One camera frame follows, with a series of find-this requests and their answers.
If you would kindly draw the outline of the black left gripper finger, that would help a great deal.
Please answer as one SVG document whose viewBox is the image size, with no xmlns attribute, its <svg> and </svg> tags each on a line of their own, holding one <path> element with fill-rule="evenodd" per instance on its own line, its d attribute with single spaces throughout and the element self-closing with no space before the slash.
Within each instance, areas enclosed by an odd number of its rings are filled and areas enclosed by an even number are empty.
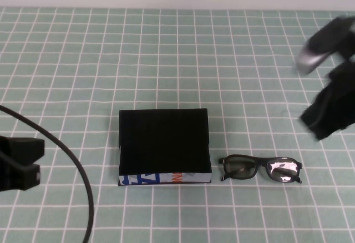
<svg viewBox="0 0 355 243">
<path fill-rule="evenodd" d="M 31 165 L 44 156 L 45 141 L 38 138 L 1 136 L 1 152 L 21 165 Z"/>
<path fill-rule="evenodd" d="M 1 191 L 26 191 L 40 184 L 40 166 L 21 165 L 1 153 Z"/>
</svg>

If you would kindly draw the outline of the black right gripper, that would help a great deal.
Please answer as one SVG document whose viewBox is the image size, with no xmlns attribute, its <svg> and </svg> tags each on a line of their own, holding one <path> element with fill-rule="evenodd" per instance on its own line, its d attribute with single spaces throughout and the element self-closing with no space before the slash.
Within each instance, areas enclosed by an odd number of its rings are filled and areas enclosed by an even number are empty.
<svg viewBox="0 0 355 243">
<path fill-rule="evenodd" d="M 326 94 L 319 94 L 300 120 L 323 140 L 354 124 L 354 62 L 343 62 L 329 74 Z"/>
</svg>

